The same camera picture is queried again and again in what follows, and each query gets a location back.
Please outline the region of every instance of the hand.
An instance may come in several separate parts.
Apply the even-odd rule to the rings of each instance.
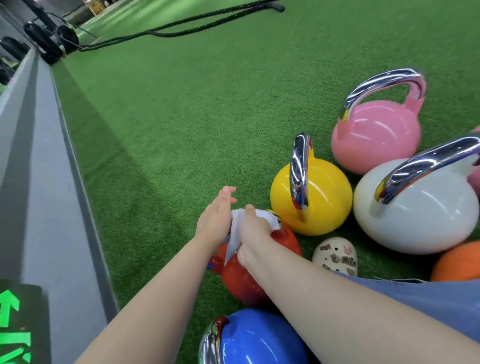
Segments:
[[[236,190],[236,187],[225,186],[198,219],[195,237],[208,241],[213,249],[219,247],[230,230],[232,219],[230,207],[237,202],[232,193]]]
[[[252,205],[247,205],[239,231],[242,244],[237,252],[237,257],[240,264],[246,267],[255,244],[261,244],[265,240],[271,239],[272,227],[266,219],[256,215]]]

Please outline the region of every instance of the pink kettlebell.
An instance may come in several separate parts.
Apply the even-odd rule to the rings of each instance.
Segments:
[[[473,129],[474,132],[480,132],[480,126]],[[480,197],[480,167],[477,167],[471,174],[468,175],[467,181],[473,187],[477,196]]]
[[[372,93],[410,84],[405,103],[378,100],[359,103]],[[332,134],[332,152],[346,170],[364,175],[382,163],[410,158],[420,143],[418,113],[425,99],[425,78],[412,68],[378,74],[348,96]]]

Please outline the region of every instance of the blue shorts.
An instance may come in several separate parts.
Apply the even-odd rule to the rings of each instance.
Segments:
[[[425,282],[343,277],[382,293],[460,331],[480,343],[480,279]]]

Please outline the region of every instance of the yellow kettlebell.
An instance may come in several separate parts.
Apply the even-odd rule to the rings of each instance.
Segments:
[[[276,175],[270,203],[283,223],[303,235],[324,235],[343,224],[352,209],[352,187],[335,165],[315,158],[310,136],[300,133],[292,160]]]

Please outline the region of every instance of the blue kettlebell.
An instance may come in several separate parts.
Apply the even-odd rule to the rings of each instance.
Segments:
[[[247,308],[213,321],[200,343],[198,363],[308,364],[308,357],[285,319]]]

